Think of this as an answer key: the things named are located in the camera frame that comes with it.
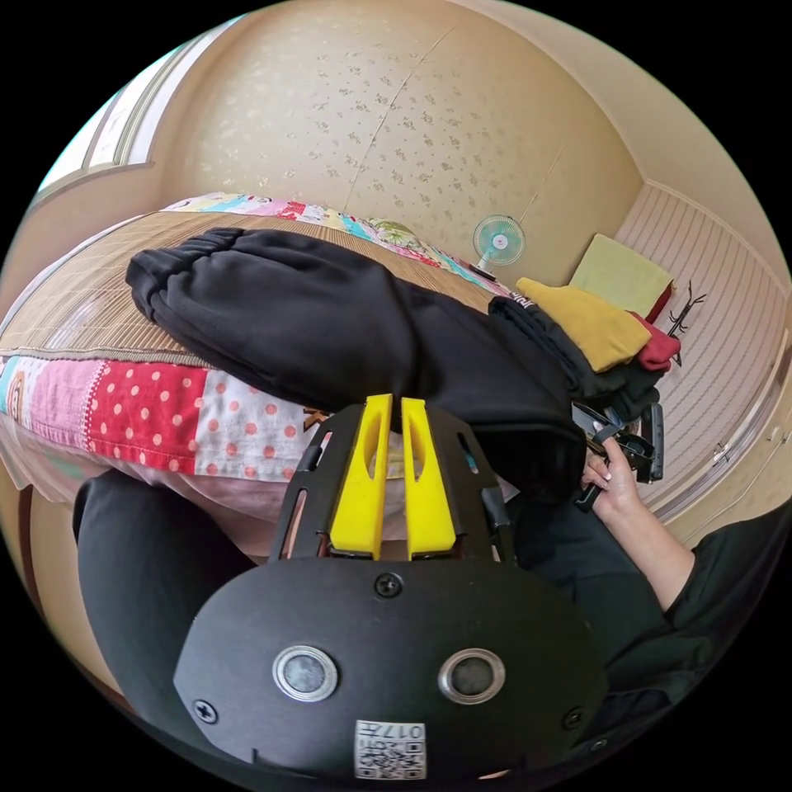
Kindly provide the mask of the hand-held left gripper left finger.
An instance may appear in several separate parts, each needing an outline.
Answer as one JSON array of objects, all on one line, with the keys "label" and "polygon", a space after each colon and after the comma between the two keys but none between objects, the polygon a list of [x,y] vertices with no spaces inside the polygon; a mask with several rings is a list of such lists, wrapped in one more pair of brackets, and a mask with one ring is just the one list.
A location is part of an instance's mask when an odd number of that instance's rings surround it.
[{"label": "hand-held left gripper left finger", "polygon": [[334,554],[380,558],[392,407],[378,394],[362,408],[330,526]]}]

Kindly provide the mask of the person's right hand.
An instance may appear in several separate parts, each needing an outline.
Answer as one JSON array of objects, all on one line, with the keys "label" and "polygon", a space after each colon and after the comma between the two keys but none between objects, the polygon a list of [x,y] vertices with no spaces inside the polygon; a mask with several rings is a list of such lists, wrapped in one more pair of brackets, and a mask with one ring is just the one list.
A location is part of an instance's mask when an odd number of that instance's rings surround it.
[{"label": "person's right hand", "polygon": [[635,516],[643,506],[629,462],[614,437],[602,443],[605,456],[587,452],[581,484],[595,485],[599,495],[593,511],[606,525]]}]

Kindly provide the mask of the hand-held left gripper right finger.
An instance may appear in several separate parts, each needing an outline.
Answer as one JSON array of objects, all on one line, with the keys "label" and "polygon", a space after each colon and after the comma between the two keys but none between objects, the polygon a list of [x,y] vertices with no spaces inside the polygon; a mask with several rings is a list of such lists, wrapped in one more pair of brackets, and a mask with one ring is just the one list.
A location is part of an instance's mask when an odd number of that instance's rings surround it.
[{"label": "hand-held left gripper right finger", "polygon": [[408,559],[450,556],[458,540],[450,467],[454,432],[417,398],[402,399],[401,418]]}]

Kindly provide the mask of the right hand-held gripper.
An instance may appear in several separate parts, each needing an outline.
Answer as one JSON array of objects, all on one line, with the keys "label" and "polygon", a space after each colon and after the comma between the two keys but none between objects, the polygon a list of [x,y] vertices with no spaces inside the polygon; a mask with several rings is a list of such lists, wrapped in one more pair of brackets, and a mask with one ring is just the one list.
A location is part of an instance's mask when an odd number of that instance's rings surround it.
[{"label": "right hand-held gripper", "polygon": [[650,484],[656,480],[653,475],[656,472],[656,449],[649,440],[618,422],[613,423],[607,416],[582,403],[572,403],[572,418],[585,436],[587,449],[594,455],[606,460],[602,442],[613,437],[625,454],[637,482]]}]

